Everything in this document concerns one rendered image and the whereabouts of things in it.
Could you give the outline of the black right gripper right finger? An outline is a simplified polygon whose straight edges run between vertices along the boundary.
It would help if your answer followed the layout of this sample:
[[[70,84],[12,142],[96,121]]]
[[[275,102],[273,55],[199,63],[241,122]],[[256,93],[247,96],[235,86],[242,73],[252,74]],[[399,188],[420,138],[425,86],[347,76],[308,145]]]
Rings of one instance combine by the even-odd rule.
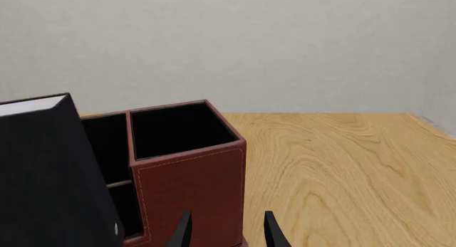
[[[264,212],[264,237],[266,247],[291,247],[272,211]]]

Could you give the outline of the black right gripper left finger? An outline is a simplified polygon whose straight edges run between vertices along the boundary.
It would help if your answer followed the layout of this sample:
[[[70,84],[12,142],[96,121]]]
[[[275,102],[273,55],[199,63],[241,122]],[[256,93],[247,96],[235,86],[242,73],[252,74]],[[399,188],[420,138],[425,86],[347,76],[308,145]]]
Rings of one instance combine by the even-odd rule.
[[[190,247],[192,237],[191,211],[184,211],[177,227],[167,242],[167,247]]]

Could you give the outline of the red-brown desk caddy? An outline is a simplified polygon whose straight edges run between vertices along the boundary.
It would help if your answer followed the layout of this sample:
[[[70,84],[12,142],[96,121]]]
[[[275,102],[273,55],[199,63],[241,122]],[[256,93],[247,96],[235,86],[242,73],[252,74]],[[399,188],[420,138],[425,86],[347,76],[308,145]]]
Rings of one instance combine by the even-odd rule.
[[[209,101],[81,121],[125,229],[122,247],[166,247],[185,211],[189,247],[249,247],[247,142]]]

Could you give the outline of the black book with white pages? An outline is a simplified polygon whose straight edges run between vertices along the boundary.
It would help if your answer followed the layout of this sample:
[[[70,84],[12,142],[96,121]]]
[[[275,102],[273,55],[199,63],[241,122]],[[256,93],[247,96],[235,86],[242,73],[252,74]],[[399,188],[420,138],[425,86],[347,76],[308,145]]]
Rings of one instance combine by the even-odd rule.
[[[0,103],[0,247],[123,247],[69,93]]]

